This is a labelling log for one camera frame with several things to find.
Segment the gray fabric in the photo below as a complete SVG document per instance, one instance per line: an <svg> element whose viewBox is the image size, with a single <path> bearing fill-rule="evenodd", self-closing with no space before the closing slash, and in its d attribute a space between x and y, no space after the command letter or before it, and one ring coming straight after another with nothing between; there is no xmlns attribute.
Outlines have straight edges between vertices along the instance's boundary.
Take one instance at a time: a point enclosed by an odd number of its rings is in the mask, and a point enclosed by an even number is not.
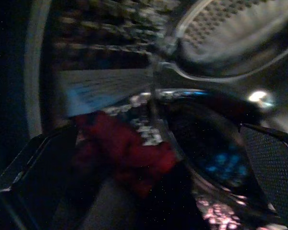
<svg viewBox="0 0 288 230"><path fill-rule="evenodd" d="M136 206L133 196L113 179L106 179L80 230L132 230Z"/></svg>

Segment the red garment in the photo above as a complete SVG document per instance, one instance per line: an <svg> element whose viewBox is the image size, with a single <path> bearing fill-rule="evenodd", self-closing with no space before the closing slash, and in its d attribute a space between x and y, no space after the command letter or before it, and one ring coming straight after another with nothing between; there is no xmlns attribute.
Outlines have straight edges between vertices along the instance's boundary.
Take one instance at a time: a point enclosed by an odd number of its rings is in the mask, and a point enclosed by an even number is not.
<svg viewBox="0 0 288 230"><path fill-rule="evenodd" d="M75 122L87 139L97 140L99 145L95 146L94 142L83 146L77 154L78 161L87 162L88 155L94 158L96 152L102 152L115 166L114 177L140 197L146 197L154 184L177 162L168 143L143 146L139 133L104 112L77 116Z"/></svg>

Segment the stainless steel drum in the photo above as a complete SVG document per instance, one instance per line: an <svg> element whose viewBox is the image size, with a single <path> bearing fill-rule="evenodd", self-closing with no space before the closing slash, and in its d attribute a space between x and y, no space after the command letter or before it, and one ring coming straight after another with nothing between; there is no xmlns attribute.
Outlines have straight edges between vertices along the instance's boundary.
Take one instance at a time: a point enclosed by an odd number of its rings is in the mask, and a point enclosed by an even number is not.
<svg viewBox="0 0 288 230"><path fill-rule="evenodd" d="M186 161L196 197L282 223L261 192L241 192L246 181L259 187L235 125L256 121L288 132L288 0L37 0L24 83L31 137L71 116L112 113L121 100L125 109L151 99L151 122ZM218 138L202 140L195 121ZM184 144L199 143L213 158L209 145L218 139L242 156L227 161L236 161L230 179L213 174L212 161L194 164L197 149Z"/></svg>

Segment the dark fabric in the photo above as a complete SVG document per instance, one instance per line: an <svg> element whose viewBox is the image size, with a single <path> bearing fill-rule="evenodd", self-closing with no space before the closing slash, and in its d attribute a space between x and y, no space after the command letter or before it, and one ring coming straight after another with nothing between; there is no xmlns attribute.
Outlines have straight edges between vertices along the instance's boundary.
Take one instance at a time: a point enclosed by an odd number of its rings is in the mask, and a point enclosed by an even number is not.
<svg viewBox="0 0 288 230"><path fill-rule="evenodd" d="M143 201L142 229L210 229L196 206L191 190L191 176L180 163L162 178Z"/></svg>
<svg viewBox="0 0 288 230"><path fill-rule="evenodd" d="M241 134L258 184L288 227L288 146L248 127Z"/></svg>

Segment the laundry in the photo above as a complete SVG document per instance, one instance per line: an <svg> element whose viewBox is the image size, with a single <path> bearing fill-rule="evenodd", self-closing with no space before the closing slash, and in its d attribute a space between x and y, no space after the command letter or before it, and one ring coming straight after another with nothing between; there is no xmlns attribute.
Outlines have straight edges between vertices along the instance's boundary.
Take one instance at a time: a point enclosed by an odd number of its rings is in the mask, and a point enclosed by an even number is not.
<svg viewBox="0 0 288 230"><path fill-rule="evenodd" d="M143 146L139 133L104 112L73 119L88 140L76 153L74 167L81 170L94 158L102 158L114 168L114 178L142 198L177 163L167 142Z"/></svg>

